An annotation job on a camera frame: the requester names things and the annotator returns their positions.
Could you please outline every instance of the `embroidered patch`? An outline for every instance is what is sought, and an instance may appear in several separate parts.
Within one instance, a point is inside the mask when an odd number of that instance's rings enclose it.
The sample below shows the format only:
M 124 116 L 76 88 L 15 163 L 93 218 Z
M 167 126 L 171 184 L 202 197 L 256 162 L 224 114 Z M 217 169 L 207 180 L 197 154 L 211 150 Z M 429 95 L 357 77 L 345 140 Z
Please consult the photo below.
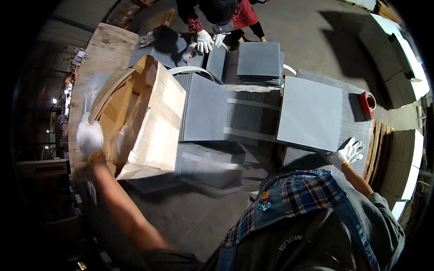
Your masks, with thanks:
M 260 211 L 265 211 L 271 207 L 270 191 L 265 191 L 259 196 L 260 200 L 258 203 L 258 208 Z

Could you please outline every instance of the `black hat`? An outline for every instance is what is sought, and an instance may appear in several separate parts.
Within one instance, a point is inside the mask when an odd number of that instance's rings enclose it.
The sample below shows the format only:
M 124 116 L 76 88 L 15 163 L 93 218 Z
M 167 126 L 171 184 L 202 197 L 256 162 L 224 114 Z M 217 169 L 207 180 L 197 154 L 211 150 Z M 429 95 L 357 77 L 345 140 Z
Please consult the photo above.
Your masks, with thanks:
M 199 9 L 210 23 L 225 25 L 233 17 L 237 0 L 199 0 Z

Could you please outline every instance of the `red tape dispenser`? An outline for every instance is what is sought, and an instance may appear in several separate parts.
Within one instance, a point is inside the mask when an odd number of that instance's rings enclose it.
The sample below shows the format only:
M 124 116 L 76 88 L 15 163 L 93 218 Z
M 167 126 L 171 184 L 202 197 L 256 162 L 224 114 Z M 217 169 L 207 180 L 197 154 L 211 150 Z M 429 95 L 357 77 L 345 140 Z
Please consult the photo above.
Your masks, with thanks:
M 371 93 L 367 93 L 366 91 L 360 94 L 360 105 L 362 106 L 362 112 L 365 116 L 365 119 L 371 120 L 374 118 L 374 112 L 372 110 L 377 106 L 377 101 L 375 100 L 374 95 Z

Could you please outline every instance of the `white work glove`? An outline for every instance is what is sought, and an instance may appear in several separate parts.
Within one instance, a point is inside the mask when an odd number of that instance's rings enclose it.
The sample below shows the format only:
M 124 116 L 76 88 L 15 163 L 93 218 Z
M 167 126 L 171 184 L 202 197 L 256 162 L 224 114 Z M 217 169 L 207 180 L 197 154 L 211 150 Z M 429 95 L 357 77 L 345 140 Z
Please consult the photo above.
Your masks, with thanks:
M 207 31 L 205 30 L 201 30 L 197 33 L 197 50 L 199 52 L 204 52 L 205 53 L 209 53 L 210 51 L 212 51 L 212 47 L 211 44 L 214 43 L 213 39 L 211 38 L 210 34 L 208 34 Z
M 91 125 L 89 115 L 89 112 L 84 113 L 77 130 L 77 143 L 88 163 L 99 154 L 103 154 L 104 144 L 101 125 L 98 121 L 94 121 Z
M 353 163 L 358 159 L 362 159 L 363 155 L 360 154 L 363 150 L 362 142 L 355 142 L 355 138 L 352 137 L 343 149 L 331 152 L 327 155 L 327 159 L 339 170 L 342 169 L 342 164 Z
M 219 48 L 220 45 L 223 43 L 223 40 L 225 37 L 226 37 L 226 35 L 224 35 L 224 34 L 214 35 L 213 41 L 214 41 L 214 44 L 216 45 L 217 48 Z

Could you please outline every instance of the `open cardboard box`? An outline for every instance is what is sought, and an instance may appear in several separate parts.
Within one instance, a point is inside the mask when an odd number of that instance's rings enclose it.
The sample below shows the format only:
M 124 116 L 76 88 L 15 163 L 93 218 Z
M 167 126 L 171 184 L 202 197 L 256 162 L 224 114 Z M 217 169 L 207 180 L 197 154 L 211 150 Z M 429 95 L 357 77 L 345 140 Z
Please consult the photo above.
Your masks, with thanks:
M 117 180 L 174 171 L 185 90 L 152 56 L 112 73 L 92 105 Z

